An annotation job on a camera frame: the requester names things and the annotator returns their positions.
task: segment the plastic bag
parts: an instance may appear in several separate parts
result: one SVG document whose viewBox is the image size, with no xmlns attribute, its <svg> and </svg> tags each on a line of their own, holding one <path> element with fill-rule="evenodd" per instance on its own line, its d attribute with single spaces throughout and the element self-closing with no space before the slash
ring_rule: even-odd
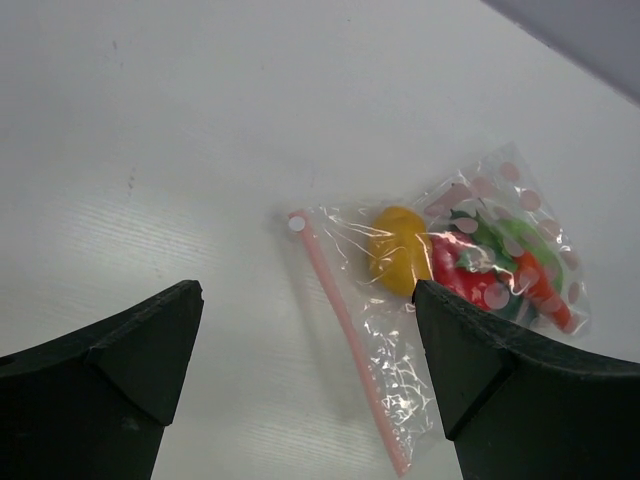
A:
<svg viewBox="0 0 640 480">
<path fill-rule="evenodd" d="M 413 198 L 306 208 L 289 227 L 399 476 L 438 415 L 411 303 L 418 279 L 548 335 L 575 334 L 589 319 L 579 259 L 513 145 Z"/>
</svg>

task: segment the yellow object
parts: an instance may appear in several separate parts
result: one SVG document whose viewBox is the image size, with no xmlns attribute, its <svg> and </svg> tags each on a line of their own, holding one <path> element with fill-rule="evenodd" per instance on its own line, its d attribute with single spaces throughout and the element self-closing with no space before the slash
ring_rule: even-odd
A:
<svg viewBox="0 0 640 480">
<path fill-rule="evenodd" d="M 413 294 L 418 280 L 431 279 L 431 240 L 418 214 L 388 207 L 373 222 L 369 239 L 369 271 L 397 295 Z"/>
</svg>

